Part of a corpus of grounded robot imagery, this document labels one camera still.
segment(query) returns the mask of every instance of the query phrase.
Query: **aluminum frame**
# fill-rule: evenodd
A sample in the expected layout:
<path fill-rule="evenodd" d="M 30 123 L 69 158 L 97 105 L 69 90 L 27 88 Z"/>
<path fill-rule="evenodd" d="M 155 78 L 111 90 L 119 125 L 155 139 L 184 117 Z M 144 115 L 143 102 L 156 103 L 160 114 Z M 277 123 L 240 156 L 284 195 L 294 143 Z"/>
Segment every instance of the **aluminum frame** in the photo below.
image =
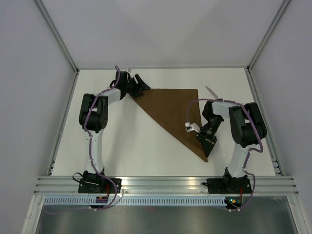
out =
<path fill-rule="evenodd" d="M 68 60 L 69 64 L 73 68 L 76 77 L 70 91 L 68 103 L 66 110 L 63 115 L 59 127 L 59 134 L 55 141 L 55 147 L 52 152 L 52 160 L 48 173 L 51 173 L 53 168 L 53 163 L 56 157 L 56 153 L 59 147 L 59 142 L 61 139 L 62 130 L 66 122 L 67 113 L 69 111 L 72 94 L 75 89 L 75 84 L 77 81 L 77 74 L 79 69 L 76 67 L 66 45 L 64 44 L 61 36 L 59 35 L 52 19 L 50 18 L 46 8 L 44 7 L 41 0 L 33 0 L 38 10 L 40 11 L 43 19 L 47 23 L 47 26 L 51 30 L 54 38 L 59 44 L 64 56 Z M 288 8 L 291 0 L 284 0 L 278 9 L 272 23 L 270 24 L 265 36 L 263 37 L 260 45 L 258 46 L 253 58 L 251 59 L 248 66 L 245 68 L 247 80 L 250 85 L 250 89 L 254 100 L 259 104 L 261 113 L 263 114 L 264 121 L 268 126 L 267 117 L 265 115 L 263 105 L 261 103 L 260 96 L 258 94 L 254 79 L 251 74 L 251 69 L 256 63 L 259 55 L 261 54 L 263 48 L 265 47 L 267 41 L 271 37 L 273 31 L 281 20 L 283 14 Z M 282 169 L 279 167 L 278 153 L 276 152 L 275 143 L 270 131 L 268 131 L 267 143 L 271 157 L 273 158 L 273 166 L 277 175 L 280 176 L 257 176 L 256 177 L 256 190 L 254 196 L 286 196 L 288 198 L 290 209 L 295 220 L 295 224 L 299 234 L 310 233 L 309 225 L 307 224 L 306 215 L 300 206 L 300 200 L 298 197 L 298 190 L 295 186 L 294 179 L 291 176 L 282 176 Z M 202 186 L 201 183 L 205 182 L 207 178 L 211 177 L 121 177 L 122 182 L 122 195 L 128 197 L 142 196 L 195 196 L 195 197 L 207 197 L 208 190 L 206 187 Z M 36 188 L 34 189 L 33 200 L 27 214 L 27 218 L 23 227 L 22 233 L 35 233 L 37 224 L 39 221 L 40 212 L 45 199 L 45 195 L 68 195 L 68 196 L 81 196 L 78 194 L 78 184 L 72 180 L 70 176 L 41 176 L 38 178 Z"/>
<path fill-rule="evenodd" d="M 122 179 L 122 196 L 216 196 L 209 194 L 201 183 L 208 178 L 221 176 L 181 176 L 181 177 L 132 177 L 112 176 Z M 71 176 L 40 176 L 34 195 L 85 195 L 78 194 L 78 183 Z M 219 194 L 237 196 L 237 194 Z M 291 176 L 256 176 L 254 196 L 296 196 L 298 190 Z"/>

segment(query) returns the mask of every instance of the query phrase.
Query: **glass panel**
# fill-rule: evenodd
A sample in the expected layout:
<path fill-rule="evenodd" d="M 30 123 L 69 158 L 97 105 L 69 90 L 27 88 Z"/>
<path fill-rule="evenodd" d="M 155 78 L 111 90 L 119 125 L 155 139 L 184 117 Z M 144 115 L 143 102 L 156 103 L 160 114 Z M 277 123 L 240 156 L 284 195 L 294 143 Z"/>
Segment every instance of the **glass panel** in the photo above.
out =
<path fill-rule="evenodd" d="M 77 206 L 47 206 L 50 212 Z M 104 211 L 42 212 L 38 234 L 293 234 L 285 198 L 254 197 L 240 212 L 218 207 L 115 206 Z"/>

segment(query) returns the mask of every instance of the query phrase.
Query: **cable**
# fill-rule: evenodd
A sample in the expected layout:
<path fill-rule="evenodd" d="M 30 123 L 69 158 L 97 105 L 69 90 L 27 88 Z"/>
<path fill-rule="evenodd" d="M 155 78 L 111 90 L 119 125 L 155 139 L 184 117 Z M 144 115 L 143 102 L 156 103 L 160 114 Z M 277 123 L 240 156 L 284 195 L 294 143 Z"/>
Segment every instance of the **cable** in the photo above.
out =
<path fill-rule="evenodd" d="M 259 133 L 256 129 L 256 126 L 252 120 L 252 118 L 250 117 L 248 111 L 246 110 L 246 108 L 244 107 L 243 104 L 241 103 L 238 103 L 238 102 L 235 102 L 235 101 L 231 101 L 231 100 L 223 100 L 223 99 L 207 99 L 207 98 L 200 98 L 200 99 L 195 99 L 193 101 L 191 101 L 191 103 L 189 104 L 188 108 L 187 108 L 187 113 L 186 113 L 186 122 L 188 123 L 189 122 L 189 112 L 190 112 L 190 108 L 191 108 L 191 105 L 193 105 L 194 102 L 196 101 L 211 101 L 211 102 L 215 102 L 215 101 L 218 101 L 218 102 L 227 102 L 227 103 L 232 103 L 232 104 L 235 104 L 235 105 L 238 105 L 242 108 L 244 114 L 246 115 L 247 119 L 249 120 L 250 122 L 250 125 L 253 129 L 253 132 L 257 138 L 257 141 L 259 143 L 259 146 L 260 146 L 260 149 L 257 149 L 257 148 L 250 148 L 247 152 L 247 156 L 246 156 L 246 159 L 244 161 L 244 165 L 243 165 L 243 170 L 245 172 L 245 174 L 249 175 L 249 176 L 252 176 L 253 177 L 253 189 L 252 189 L 252 192 L 248 198 L 248 200 L 246 201 L 245 204 L 243 204 L 240 208 L 237 208 L 237 209 L 231 209 L 229 211 L 240 211 L 242 208 L 244 208 L 251 200 L 251 198 L 253 197 L 254 195 L 254 190 L 255 190 L 255 175 L 253 173 L 250 173 L 250 172 L 247 172 L 246 170 L 246 165 L 247 165 L 247 162 L 248 162 L 248 159 L 250 157 L 250 152 L 252 150 L 256 151 L 256 152 L 259 152 L 259 153 L 262 153 L 263 152 L 263 145 L 262 145 L 262 142 L 261 142 L 261 138 L 259 136 Z"/>
<path fill-rule="evenodd" d="M 243 190 L 242 190 L 241 188 L 240 188 L 239 190 L 240 190 L 240 196 L 238 197 L 238 200 L 241 200 L 241 205 L 240 205 L 240 206 L 236 206 L 236 205 L 234 205 L 233 202 L 231 202 L 231 204 L 232 204 L 234 207 L 236 207 L 236 208 L 241 208 L 241 206 L 243 205 Z"/>
<path fill-rule="evenodd" d="M 77 211 L 77 210 L 89 210 L 90 208 L 89 207 L 77 207 L 77 208 L 73 208 L 73 209 L 70 209 L 70 210 L 67 210 L 67 211 L 56 211 L 56 212 L 51 212 L 51 211 L 47 211 L 46 206 L 43 205 L 42 206 L 42 210 L 48 214 L 48 215 L 60 215 L 60 214 L 63 214 L 63 213 L 67 213 L 67 212 L 70 212 L 70 211 Z"/>
<path fill-rule="evenodd" d="M 106 186 L 106 190 L 107 190 L 107 195 L 106 195 L 106 197 L 105 198 L 108 198 L 109 197 L 109 184 L 107 184 L 107 186 Z"/>
<path fill-rule="evenodd" d="M 75 174 L 73 174 L 73 180 L 78 182 L 78 183 L 80 183 L 80 181 L 75 179 L 75 177 L 74 177 L 76 174 L 80 175 L 81 177 L 83 177 L 83 175 L 81 173 L 79 173 L 79 172 L 76 172 Z"/>

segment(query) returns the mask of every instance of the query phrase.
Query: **small object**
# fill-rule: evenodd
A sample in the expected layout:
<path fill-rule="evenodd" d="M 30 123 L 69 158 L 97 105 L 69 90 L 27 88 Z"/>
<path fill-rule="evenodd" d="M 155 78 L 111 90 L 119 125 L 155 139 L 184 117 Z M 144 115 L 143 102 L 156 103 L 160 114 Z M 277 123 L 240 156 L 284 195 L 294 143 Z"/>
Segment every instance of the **small object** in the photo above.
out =
<path fill-rule="evenodd" d="M 208 157 L 217 142 L 216 136 L 209 138 L 208 136 L 199 132 L 196 134 L 196 139 L 200 142 L 201 146 L 203 147 L 205 156 Z"/>
<path fill-rule="evenodd" d="M 191 131 L 200 132 L 200 127 L 196 123 L 185 123 L 185 128 L 188 133 Z"/>
<path fill-rule="evenodd" d="M 118 76 L 119 72 L 116 72 L 115 80 L 111 82 L 111 86 L 117 81 Z M 119 89 L 121 92 L 120 100 L 123 99 L 126 94 L 130 94 L 132 98 L 138 98 L 143 96 L 142 91 L 151 89 L 138 74 L 135 74 L 135 77 L 130 77 L 127 71 L 120 71 L 119 82 L 115 88 Z"/>
<path fill-rule="evenodd" d="M 218 95 L 217 95 L 211 88 L 209 88 L 209 87 L 206 86 L 206 85 L 205 85 L 205 87 L 206 87 L 206 89 L 209 91 L 209 93 L 211 93 L 212 96 L 214 96 L 215 99 L 219 99 Z"/>
<path fill-rule="evenodd" d="M 129 74 L 131 74 L 132 69 L 131 69 L 131 68 L 127 68 L 126 71 L 127 71 Z"/>

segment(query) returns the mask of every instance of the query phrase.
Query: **enclosure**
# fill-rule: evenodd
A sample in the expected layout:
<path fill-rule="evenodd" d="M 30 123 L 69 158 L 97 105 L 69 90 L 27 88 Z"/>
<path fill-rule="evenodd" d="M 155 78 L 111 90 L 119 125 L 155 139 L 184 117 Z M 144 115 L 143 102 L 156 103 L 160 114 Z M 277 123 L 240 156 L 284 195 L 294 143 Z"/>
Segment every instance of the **enclosure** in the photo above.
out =
<path fill-rule="evenodd" d="M 5 0 L 1 233 L 310 233 L 311 9 L 308 0 Z M 204 162 L 127 95 L 109 106 L 101 141 L 120 192 L 108 197 L 114 207 L 89 210 L 106 193 L 78 193 L 72 179 L 89 154 L 79 112 L 115 65 L 152 89 L 215 99 L 207 86 L 257 103 L 268 132 L 246 166 L 255 175 L 246 207 L 223 210 L 237 195 L 202 185 L 222 178 L 235 152 L 228 118 Z"/>

